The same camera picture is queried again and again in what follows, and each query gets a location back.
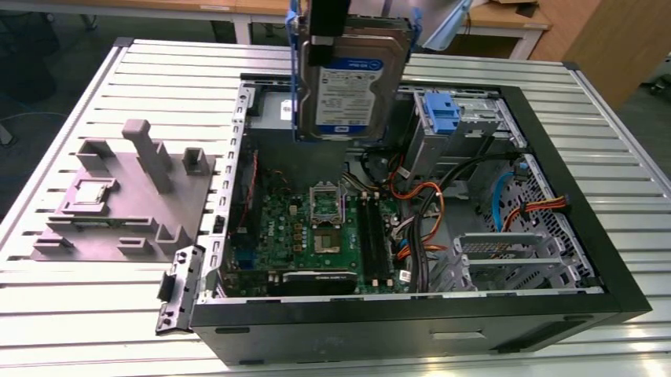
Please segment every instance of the gray 3d-printed part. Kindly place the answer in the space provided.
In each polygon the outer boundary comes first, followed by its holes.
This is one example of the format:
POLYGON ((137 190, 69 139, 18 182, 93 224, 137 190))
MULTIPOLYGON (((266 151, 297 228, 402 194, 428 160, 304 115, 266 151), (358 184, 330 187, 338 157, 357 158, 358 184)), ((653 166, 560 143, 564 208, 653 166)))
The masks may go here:
POLYGON ((114 155, 106 141, 98 139, 86 139, 78 152, 74 154, 81 165, 89 172, 106 172, 105 162, 102 159, 114 155))
MULTIPOLYGON (((172 260, 173 251, 196 240, 212 175, 188 175, 181 163, 184 155, 168 155, 172 169, 166 170, 166 175, 173 190, 158 194, 142 171, 137 155, 109 152, 105 158, 100 159, 104 170, 80 169, 77 172, 60 209, 49 216, 48 228, 34 243, 33 259, 168 262, 172 260), (65 203, 74 203, 78 199, 82 203, 89 203, 97 198, 96 190, 92 189, 77 199, 77 183, 104 180, 114 180, 118 187, 116 190, 108 190, 106 215, 81 212, 65 214, 61 210, 65 203), (60 241, 57 237, 62 237, 66 242, 60 241), (146 239, 145 245, 136 247, 120 242, 122 239, 138 238, 146 239)), ((208 166, 213 167, 213 156, 204 158, 208 166)))
POLYGON ((189 243, 190 239, 181 225, 177 226, 174 230, 174 236, 169 234, 165 225, 160 225, 158 231, 156 232, 156 245, 165 255, 172 255, 178 249, 186 247, 189 243))
POLYGON ((209 165, 201 148, 185 148, 181 156, 181 164, 186 175, 209 175, 209 165))
POLYGON ((69 254, 72 252, 72 243, 61 236, 41 236, 33 246, 42 254, 69 254))
POLYGON ((124 254, 152 254, 154 249, 144 237, 120 237, 116 245, 118 251, 124 254))
POLYGON ((76 189, 74 200, 62 202, 60 212, 64 214, 105 215, 109 210, 106 197, 110 192, 118 189, 116 180, 113 178, 80 179, 73 187, 76 189))
POLYGON ((156 191, 165 194, 172 191, 173 185, 169 181, 168 171, 165 166, 166 153, 162 144, 156 148, 149 137, 149 122, 142 119, 128 119, 125 121, 121 135, 124 139, 130 140, 137 150, 137 160, 140 165, 149 175, 150 181, 154 183, 156 191))

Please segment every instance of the orange wire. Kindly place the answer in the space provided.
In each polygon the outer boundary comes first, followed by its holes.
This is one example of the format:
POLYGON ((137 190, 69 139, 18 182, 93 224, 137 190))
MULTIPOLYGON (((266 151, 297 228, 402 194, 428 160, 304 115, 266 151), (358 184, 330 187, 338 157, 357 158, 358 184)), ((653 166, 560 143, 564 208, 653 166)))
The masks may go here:
MULTIPOLYGON (((396 160, 396 156, 392 157, 389 163, 392 161, 394 161, 394 160, 396 160)), ((389 175, 389 191, 390 191, 390 194, 394 196, 396 199, 412 199, 421 192, 421 190, 424 190, 425 188, 432 188, 434 190, 434 192, 436 192, 434 195, 437 195, 438 199, 440 199, 438 217, 436 218, 436 222, 433 223, 433 227, 430 228, 430 232, 428 232, 428 235, 424 236, 424 239, 422 239, 422 243, 426 243, 434 237, 434 235, 436 235, 436 233, 438 231, 440 221, 442 220, 442 215, 444 215, 442 190, 440 189, 440 186, 436 185, 433 182, 424 182, 424 183, 420 183, 418 185, 416 185, 413 187, 413 189, 409 192, 406 192, 405 194, 402 194, 400 192, 396 192, 394 185, 393 185, 393 179, 394 179, 396 173, 398 172, 398 168, 402 165, 402 160, 404 160, 404 157, 402 157, 402 155, 400 155, 398 156, 398 165, 396 166, 394 171, 389 175)), ((426 247, 426 250, 430 250, 430 249, 428 249, 429 246, 434 247, 434 245, 425 245, 424 247, 426 247)), ((397 256, 398 256, 398 258, 404 258, 408 255, 409 255, 409 247, 406 246, 406 247, 404 247, 401 249, 401 251, 398 252, 397 256)))
MULTIPOLYGON (((440 245, 424 245, 424 249, 430 251, 444 251, 448 248, 440 245)), ((396 258, 400 260, 405 258, 408 255, 409 255, 409 246, 405 246, 402 249, 400 249, 400 252, 396 254, 396 258)))
MULTIPOLYGON (((526 208, 526 212, 532 212, 534 210, 552 210, 552 209, 562 208, 562 207, 565 207, 565 200, 561 200, 560 202, 552 203, 549 205, 530 206, 526 208)), ((512 212, 505 217, 505 221, 502 222, 501 232, 506 232, 506 230, 510 227, 512 222, 514 221, 514 218, 518 214, 520 214, 520 208, 517 207, 512 210, 512 212)))

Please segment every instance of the table surface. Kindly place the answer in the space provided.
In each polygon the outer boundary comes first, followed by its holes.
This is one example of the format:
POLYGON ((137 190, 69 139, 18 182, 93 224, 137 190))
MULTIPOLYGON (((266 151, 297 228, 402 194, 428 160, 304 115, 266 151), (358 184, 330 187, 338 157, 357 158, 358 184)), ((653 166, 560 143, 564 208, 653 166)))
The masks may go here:
MULTIPOLYGON (((37 3, 88 6, 118 6, 141 9, 192 10, 284 16, 288 0, 30 0, 37 3)), ((521 29, 550 28, 550 22, 537 10, 532 18, 514 13, 513 5, 489 2, 470 9, 474 27, 509 27, 521 29)))
MULTIPOLYGON (((221 364, 194 335, 154 336, 165 263, 34 262, 31 243, 80 168, 84 137, 148 119, 168 152, 226 155, 240 73, 285 74, 286 49, 136 40, 114 47, 0 224, 0 375, 177 375, 221 364)), ((274 376, 664 375, 671 370, 671 186, 580 74, 558 63, 414 55, 406 82, 518 86, 653 307, 534 353, 254 367, 274 376)), ((214 171, 225 166, 217 159, 214 171)), ((214 176, 212 189, 221 180, 214 176)), ((213 197, 205 209, 213 208, 213 197)), ((210 214, 201 229, 210 229, 210 214)))
POLYGON ((488 2, 470 9, 470 21, 473 26, 510 27, 518 29, 549 30, 552 23, 536 9, 533 16, 525 17, 514 13, 516 5, 488 2))

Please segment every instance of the floor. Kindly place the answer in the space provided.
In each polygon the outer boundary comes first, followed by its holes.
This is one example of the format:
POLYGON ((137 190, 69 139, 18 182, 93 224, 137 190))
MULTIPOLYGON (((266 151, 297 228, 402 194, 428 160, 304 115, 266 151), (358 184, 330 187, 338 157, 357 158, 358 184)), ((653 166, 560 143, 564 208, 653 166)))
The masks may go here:
MULTIPOLYGON (((221 42, 234 42, 232 27, 224 23, 210 25, 204 21, 112 16, 101 16, 97 21, 97 29, 85 31, 78 16, 54 15, 52 26, 61 48, 45 62, 56 78, 56 93, 33 104, 17 103, 0 94, 0 119, 23 112, 69 114, 118 36, 214 42, 214 30, 221 42)), ((286 43, 284 31, 278 27, 265 30, 261 25, 254 25, 252 34, 254 43, 286 43)), ((646 89, 640 88, 620 109, 618 117, 664 173, 671 175, 671 100, 652 97, 646 89)), ((38 164, 62 121, 64 117, 58 115, 27 115, 1 121, 15 138, 15 144, 10 148, 0 148, 0 220, 38 164)))

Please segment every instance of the black cable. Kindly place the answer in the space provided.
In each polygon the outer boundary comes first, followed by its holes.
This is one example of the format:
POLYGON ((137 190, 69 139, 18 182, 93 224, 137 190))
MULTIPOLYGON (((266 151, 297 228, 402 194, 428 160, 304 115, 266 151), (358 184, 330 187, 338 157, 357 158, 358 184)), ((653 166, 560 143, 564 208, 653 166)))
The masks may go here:
POLYGON ((372 171, 368 168, 368 162, 369 162, 369 155, 373 153, 380 153, 380 152, 389 152, 393 153, 393 149, 388 147, 373 147, 368 148, 364 150, 364 152, 360 154, 358 158, 358 163, 360 163, 360 169, 364 171, 365 177, 369 180, 369 183, 382 192, 386 192, 384 189, 384 182, 377 181, 377 178, 374 178, 372 171))
POLYGON ((348 171, 344 171, 342 172, 342 177, 348 177, 353 182, 349 182, 350 184, 353 185, 358 185, 358 189, 362 191, 373 191, 370 190, 366 185, 364 185, 364 182, 360 181, 358 177, 356 177, 352 173, 349 173, 348 171))
POLYGON ((465 35, 470 35, 470 12, 465 13, 465 35))
MULTIPOLYGON (((408 227, 405 229, 405 239, 408 240, 408 245, 412 242, 412 228, 408 227)), ((412 269, 409 270, 409 291, 410 292, 417 292, 417 279, 418 279, 418 257, 417 257, 417 251, 410 247, 409 248, 409 260, 412 261, 412 269)))
MULTIPOLYGON (((520 157, 521 153, 520 152, 502 152, 502 153, 492 153, 489 155, 482 155, 478 157, 473 157, 465 161, 462 161, 460 164, 457 164, 449 172, 442 176, 438 182, 438 187, 440 191, 442 192, 445 188, 452 184, 452 182, 458 178, 458 175, 473 165, 477 165, 478 163, 484 161, 490 161, 494 159, 504 159, 504 160, 510 160, 510 159, 517 159, 520 157)), ((421 219, 424 217, 424 213, 428 210, 428 207, 430 206, 430 202, 434 199, 434 195, 428 195, 424 198, 424 201, 421 202, 421 207, 418 208, 418 212, 414 214, 414 219, 412 222, 412 226, 409 227, 409 237, 412 236, 413 242, 409 242, 408 239, 408 245, 409 245, 409 255, 416 254, 417 255, 417 260, 420 260, 420 268, 421 272, 418 273, 418 276, 428 276, 428 259, 426 259, 426 254, 424 252, 424 247, 421 244, 421 219)), ((418 293, 428 292, 428 281, 418 281, 418 293)))

